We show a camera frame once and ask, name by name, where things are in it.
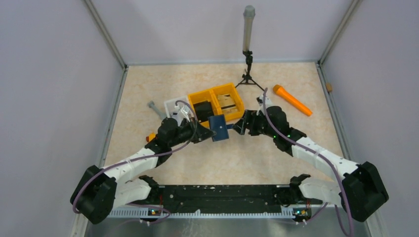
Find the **blue leather card holder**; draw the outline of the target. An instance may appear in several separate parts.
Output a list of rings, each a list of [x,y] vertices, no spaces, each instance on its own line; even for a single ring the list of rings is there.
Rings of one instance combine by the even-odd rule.
[[[209,129],[214,131],[215,134],[212,136],[213,142],[229,139],[229,129],[233,128],[233,124],[227,124],[224,115],[214,115],[209,117]]]

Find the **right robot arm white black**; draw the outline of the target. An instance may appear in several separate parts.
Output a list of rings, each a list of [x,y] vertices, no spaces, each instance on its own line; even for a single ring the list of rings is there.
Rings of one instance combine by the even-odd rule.
[[[322,148],[305,133],[291,127],[279,106],[245,110],[232,128],[241,135],[266,135],[280,151],[310,163],[330,177],[330,181],[310,175],[295,177],[290,183],[293,186],[290,198],[295,203],[318,199],[341,206],[352,219],[364,222],[389,200],[375,165],[368,161],[359,164]]]

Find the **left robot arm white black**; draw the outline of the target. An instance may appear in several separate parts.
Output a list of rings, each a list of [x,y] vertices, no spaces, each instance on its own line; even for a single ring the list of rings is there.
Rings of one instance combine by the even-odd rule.
[[[155,138],[137,153],[103,168],[92,165],[86,169],[70,198],[73,211],[98,224],[112,210],[130,202],[155,203],[158,190],[137,176],[163,164],[189,143],[200,143],[215,135],[195,119],[183,119],[182,123],[164,119]]]

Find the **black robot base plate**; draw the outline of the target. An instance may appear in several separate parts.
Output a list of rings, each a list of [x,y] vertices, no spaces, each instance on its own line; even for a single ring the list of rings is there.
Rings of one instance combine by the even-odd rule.
[[[254,214],[322,201],[304,198],[288,185],[165,185],[153,187],[146,199],[134,203],[161,206],[170,213]]]

